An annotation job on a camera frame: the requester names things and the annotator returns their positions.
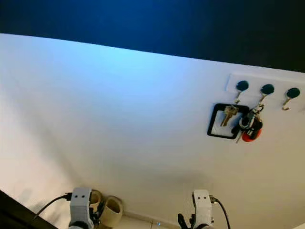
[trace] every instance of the key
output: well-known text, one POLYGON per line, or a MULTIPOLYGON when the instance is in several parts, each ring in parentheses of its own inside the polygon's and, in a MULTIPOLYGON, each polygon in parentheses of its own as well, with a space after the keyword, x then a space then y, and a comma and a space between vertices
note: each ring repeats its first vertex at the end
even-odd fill
POLYGON ((240 133, 239 137, 237 138, 236 143, 239 142, 239 140, 242 138, 242 136, 244 135, 244 133, 246 131, 251 129, 256 116, 257 116, 256 110, 252 109, 245 117, 243 117, 239 120, 239 123, 238 123, 239 128, 237 128, 237 127, 235 127, 235 128, 236 128, 236 130, 237 129, 241 130, 241 133, 240 133))
POLYGON ((257 135, 259 133, 259 130, 263 128, 263 121, 260 118, 260 115, 257 114, 257 117, 255 118, 255 121, 253 125, 251 126, 251 129, 247 131, 247 135, 249 135, 249 138, 251 140, 255 140, 257 138, 257 135))
POLYGON ((230 118, 232 118, 232 116, 234 116, 234 115, 237 115, 238 110, 239 110, 239 108, 237 108, 233 105, 226 106, 224 109, 225 117, 224 117, 223 121, 221 122, 220 126, 227 126, 230 118))

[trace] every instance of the white wall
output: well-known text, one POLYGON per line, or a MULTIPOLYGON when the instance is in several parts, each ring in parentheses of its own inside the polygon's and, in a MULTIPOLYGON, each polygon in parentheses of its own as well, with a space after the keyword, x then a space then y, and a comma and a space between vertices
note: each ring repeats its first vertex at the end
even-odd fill
MULTIPOLYGON (((234 99, 224 91, 230 73, 305 74, 6 34, 0 58, 1 78, 14 80, 31 107, 27 118, 57 147, 44 157, 74 182, 173 223, 178 213, 190 217, 195 188, 225 204, 235 229, 304 222, 304 105, 292 101, 283 112, 281 101, 266 99, 262 136, 250 144, 206 130, 213 105, 234 99)), ((214 213, 225 228, 218 206, 214 213)))
POLYGON ((305 224, 302 224, 302 225, 300 225, 300 226, 298 226, 298 227, 296 227, 294 229, 305 229, 305 224))
MULTIPOLYGON (((34 120, 20 112, 16 101, 0 83, 0 189, 34 212, 55 197, 72 191, 73 185, 58 166, 34 120)), ((70 220, 69 203, 58 200, 41 216, 59 228, 70 220)))

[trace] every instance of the black cable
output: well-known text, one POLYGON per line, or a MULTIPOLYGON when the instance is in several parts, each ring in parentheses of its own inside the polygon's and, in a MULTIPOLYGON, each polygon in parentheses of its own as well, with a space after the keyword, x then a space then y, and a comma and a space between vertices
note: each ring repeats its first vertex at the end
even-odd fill
POLYGON ((32 224, 32 222, 39 216, 40 213, 42 213, 48 206, 50 206, 52 203, 54 203, 56 200, 59 200, 59 199, 66 199, 66 200, 71 200, 71 196, 72 196, 72 193, 69 192, 65 195, 62 195, 60 197, 57 197, 55 198, 54 200, 50 201, 46 206, 44 206, 42 209, 40 209, 39 212, 37 212, 37 214, 33 217, 33 219, 28 223, 28 227, 32 224))
POLYGON ((227 212, 223 206, 223 204, 219 201, 219 199, 217 198, 214 198, 215 202, 219 203, 219 205, 221 206, 223 212, 224 212, 224 216, 225 216, 225 219, 227 221, 227 226, 228 226, 228 229, 231 229, 231 226, 230 226, 230 223, 229 223, 229 218, 228 218, 228 215, 227 215, 227 212))

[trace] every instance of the dark green hook knob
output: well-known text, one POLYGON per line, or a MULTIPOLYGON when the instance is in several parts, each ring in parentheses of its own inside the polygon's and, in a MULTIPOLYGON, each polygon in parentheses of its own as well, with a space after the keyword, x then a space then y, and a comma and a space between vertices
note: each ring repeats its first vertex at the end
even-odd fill
POLYGON ((266 85, 264 85, 263 87, 262 87, 262 89, 261 89, 261 92, 263 93, 263 94, 272 94, 273 92, 275 92, 275 89, 274 89, 275 87, 273 87, 273 85, 272 84, 266 84, 266 85))
POLYGON ((245 91, 245 90, 247 90, 249 88, 249 83, 246 80, 240 81, 236 85, 236 88, 237 88, 238 91, 243 92, 243 91, 245 91))
POLYGON ((294 99, 300 95, 300 90, 296 87, 290 88, 287 92, 286 95, 288 98, 294 99))

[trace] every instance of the red keychain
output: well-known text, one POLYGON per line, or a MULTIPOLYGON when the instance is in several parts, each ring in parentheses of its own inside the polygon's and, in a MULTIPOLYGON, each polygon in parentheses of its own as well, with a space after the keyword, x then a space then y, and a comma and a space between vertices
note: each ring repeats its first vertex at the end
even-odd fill
POLYGON ((244 140, 245 142, 252 142, 252 141, 256 140, 256 139, 259 137, 259 135, 261 135, 261 133, 262 133, 262 129, 260 129, 260 130, 257 132, 257 135, 256 135, 255 139, 251 139, 251 137, 247 134, 247 132, 244 132, 244 134, 243 134, 243 140, 244 140))

